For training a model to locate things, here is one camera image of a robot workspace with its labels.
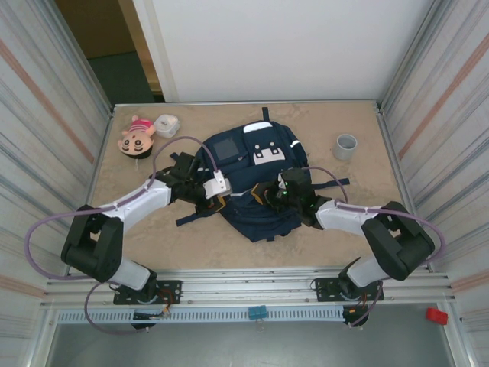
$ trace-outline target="red clip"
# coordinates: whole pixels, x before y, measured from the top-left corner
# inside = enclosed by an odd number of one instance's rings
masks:
[[[440,325],[446,325],[449,323],[449,315],[445,312],[437,310],[436,308],[428,308],[426,310],[426,318],[433,323],[439,323]]]

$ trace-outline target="doorway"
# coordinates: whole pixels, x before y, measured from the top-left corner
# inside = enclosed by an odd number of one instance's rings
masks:
[[[112,105],[164,102],[132,0],[55,0]]]

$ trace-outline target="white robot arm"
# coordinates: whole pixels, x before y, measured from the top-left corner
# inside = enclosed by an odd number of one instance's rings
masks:
[[[219,211],[225,205],[219,195],[229,191],[229,182],[217,171],[213,179],[197,184],[193,181],[196,169],[194,157],[182,153],[175,166],[157,172],[153,180],[116,202],[100,206],[102,213],[76,216],[61,259],[97,281],[121,284],[140,292],[142,301],[151,300],[156,274],[122,256],[123,236],[134,224],[175,200],[195,204],[197,213]]]
[[[307,226],[367,239],[373,255],[355,259],[327,290],[341,293],[344,299],[356,299],[365,292],[363,288],[386,278],[403,281],[435,251],[431,238],[416,220],[407,218],[409,213],[400,203],[362,208],[317,196],[309,174],[300,168],[282,172],[275,182],[258,184],[252,195],[279,212],[295,209]]]

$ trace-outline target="doll face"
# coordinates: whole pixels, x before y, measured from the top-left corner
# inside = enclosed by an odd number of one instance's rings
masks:
[[[118,141],[122,153],[137,156],[153,146],[151,137],[143,131],[128,132],[122,140]]]

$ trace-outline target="backpack strap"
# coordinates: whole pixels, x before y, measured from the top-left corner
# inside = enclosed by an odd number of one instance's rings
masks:
[[[287,231],[287,232],[285,232],[285,233],[281,233],[280,235],[281,235],[282,237],[285,237],[286,235],[288,235],[288,234],[289,234],[289,233],[291,233],[291,232],[292,232],[292,230]],[[267,237],[267,242],[273,242],[273,241],[275,241],[275,237]]]
[[[268,115],[268,107],[262,107],[261,111],[263,112],[263,121],[270,122],[270,115]]]
[[[175,221],[175,224],[177,227],[183,226],[184,224],[193,222],[194,220],[198,218],[207,218],[208,216],[211,216],[213,214],[216,214],[217,212],[207,212],[207,213],[201,213],[201,214],[191,214],[189,216],[184,216],[183,218],[177,219]]]
[[[341,185],[350,184],[350,180],[348,178],[340,178],[338,181],[340,182]],[[335,186],[338,186],[338,184],[334,180],[325,183],[313,183],[314,190],[321,190],[321,189],[326,189],[328,187],[335,187]]]

